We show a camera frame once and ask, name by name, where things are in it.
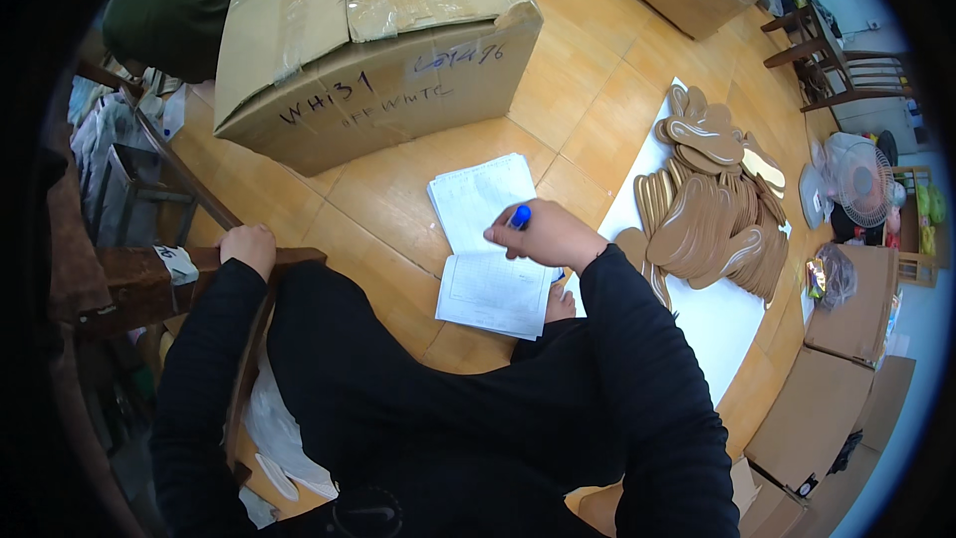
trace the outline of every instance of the person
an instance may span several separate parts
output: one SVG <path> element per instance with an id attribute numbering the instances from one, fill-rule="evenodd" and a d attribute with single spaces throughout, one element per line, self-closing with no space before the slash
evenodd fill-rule
<path id="1" fill-rule="evenodd" d="M 575 270 L 588 317 L 565 311 L 492 372 L 420 364 L 361 288 L 324 265 L 284 274 L 269 362 L 305 454 L 340 496 L 264 534 L 600 536 L 564 495 L 623 476 L 618 536 L 739 535 L 727 432 L 670 312 L 616 245 L 555 202 L 527 204 L 525 230 L 506 225 L 513 206 L 485 238 L 510 259 Z M 174 536 L 255 532 L 220 442 L 275 239 L 240 227 L 219 249 L 222 267 L 168 352 L 150 441 Z"/>
<path id="2" fill-rule="evenodd" d="M 230 0 L 110 0 L 103 43 L 134 77 L 153 66 L 189 84 L 216 76 Z"/>

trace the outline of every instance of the wooden stool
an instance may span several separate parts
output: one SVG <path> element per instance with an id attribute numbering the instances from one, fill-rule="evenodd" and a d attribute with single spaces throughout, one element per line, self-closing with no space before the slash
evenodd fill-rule
<path id="1" fill-rule="evenodd" d="M 176 245 L 184 245 L 192 217 L 196 212 L 196 196 L 185 188 L 175 175 L 163 174 L 161 168 L 160 180 L 157 183 L 143 181 L 137 175 L 141 167 L 161 166 L 159 154 L 145 149 L 130 148 L 123 144 L 113 144 L 106 155 L 106 169 L 100 182 L 100 191 L 97 194 L 97 205 L 93 214 L 93 225 L 90 229 L 90 241 L 97 244 L 100 234 L 100 225 L 103 216 L 103 200 L 106 198 L 106 188 L 110 178 L 115 176 L 122 184 L 124 191 L 122 213 L 119 215 L 117 234 L 114 245 L 122 246 L 126 243 L 126 232 L 129 228 L 133 206 L 137 199 L 146 201 L 171 201 L 184 204 L 183 216 L 180 219 L 179 232 L 176 234 Z"/>

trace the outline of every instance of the white label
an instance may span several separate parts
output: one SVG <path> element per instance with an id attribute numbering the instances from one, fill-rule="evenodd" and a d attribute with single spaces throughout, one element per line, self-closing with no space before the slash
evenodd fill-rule
<path id="1" fill-rule="evenodd" d="M 156 255 L 160 257 L 162 263 L 166 265 L 169 276 L 173 278 L 173 284 L 188 284 L 196 282 L 199 279 L 199 270 L 193 265 L 189 254 L 182 247 L 166 247 L 165 245 L 153 245 Z"/>

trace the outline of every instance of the stack of paper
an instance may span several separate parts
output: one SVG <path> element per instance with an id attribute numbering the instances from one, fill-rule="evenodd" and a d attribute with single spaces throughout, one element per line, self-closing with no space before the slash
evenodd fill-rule
<path id="1" fill-rule="evenodd" d="M 445 262 L 435 318 L 532 341 L 540 336 L 555 271 L 510 261 L 504 247 L 483 236 L 505 208 L 536 197 L 525 158 L 513 153 L 440 174 L 427 191 L 454 253 Z"/>

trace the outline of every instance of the green shirt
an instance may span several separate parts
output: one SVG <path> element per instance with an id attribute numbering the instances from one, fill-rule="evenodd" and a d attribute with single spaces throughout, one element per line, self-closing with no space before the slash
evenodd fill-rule
<path id="1" fill-rule="evenodd" d="M 230 0 L 110 0 L 103 42 L 121 63 L 199 83 L 216 75 L 229 8 Z"/>

